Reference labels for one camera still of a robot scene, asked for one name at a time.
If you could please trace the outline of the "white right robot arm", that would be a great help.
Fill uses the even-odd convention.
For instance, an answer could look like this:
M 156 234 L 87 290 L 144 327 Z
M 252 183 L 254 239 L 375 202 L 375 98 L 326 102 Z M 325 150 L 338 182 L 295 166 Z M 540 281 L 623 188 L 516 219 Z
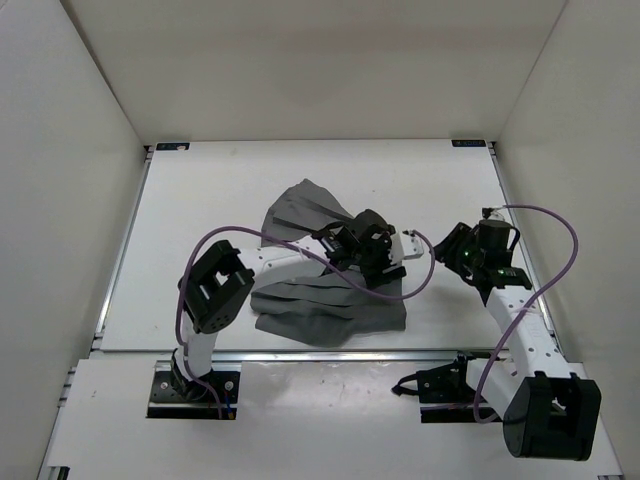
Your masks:
M 596 382 L 577 374 L 560 353 L 535 305 L 524 269 L 512 263 L 520 232 L 504 220 L 458 223 L 434 248 L 435 258 L 475 288 L 502 333 L 510 362 L 471 360 L 448 376 L 460 400 L 478 393 L 502 422 L 516 458 L 585 461 L 601 405 Z

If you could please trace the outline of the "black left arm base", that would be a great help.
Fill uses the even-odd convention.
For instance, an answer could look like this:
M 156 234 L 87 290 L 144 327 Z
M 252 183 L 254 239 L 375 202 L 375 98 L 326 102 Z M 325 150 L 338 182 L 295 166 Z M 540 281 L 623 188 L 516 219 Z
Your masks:
M 200 382 L 183 377 L 175 355 L 154 365 L 146 417 L 150 419 L 222 420 L 237 418 L 241 372 L 212 369 Z

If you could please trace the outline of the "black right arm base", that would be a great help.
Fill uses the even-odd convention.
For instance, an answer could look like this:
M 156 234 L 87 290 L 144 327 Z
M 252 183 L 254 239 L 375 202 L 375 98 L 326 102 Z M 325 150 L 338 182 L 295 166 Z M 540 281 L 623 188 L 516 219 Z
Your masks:
M 488 358 L 488 353 L 458 352 L 449 364 L 401 378 L 391 391 L 418 398 L 423 424 L 474 423 L 475 391 L 466 383 L 467 366 L 472 360 Z

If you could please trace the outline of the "grey pleated skirt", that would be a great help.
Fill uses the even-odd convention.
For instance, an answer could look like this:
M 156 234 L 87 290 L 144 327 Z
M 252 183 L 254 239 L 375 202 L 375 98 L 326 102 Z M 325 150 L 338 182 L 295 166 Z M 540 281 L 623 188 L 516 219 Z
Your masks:
M 268 208 L 261 230 L 293 242 L 333 221 L 352 218 L 329 190 L 304 179 Z M 313 347 L 340 347 L 354 336 L 406 329 L 402 301 L 373 298 L 330 270 L 257 289 L 250 308 L 257 314 L 256 329 Z

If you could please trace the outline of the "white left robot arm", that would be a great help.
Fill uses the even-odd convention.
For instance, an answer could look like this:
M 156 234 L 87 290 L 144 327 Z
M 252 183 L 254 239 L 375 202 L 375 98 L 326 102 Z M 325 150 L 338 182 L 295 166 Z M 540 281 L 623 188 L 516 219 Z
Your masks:
M 376 212 L 314 224 L 274 218 L 260 236 L 256 249 L 213 243 L 178 283 L 171 384 L 189 401 L 214 389 L 216 337 L 245 305 L 258 330 L 312 347 L 405 326 L 403 262 L 422 250 Z

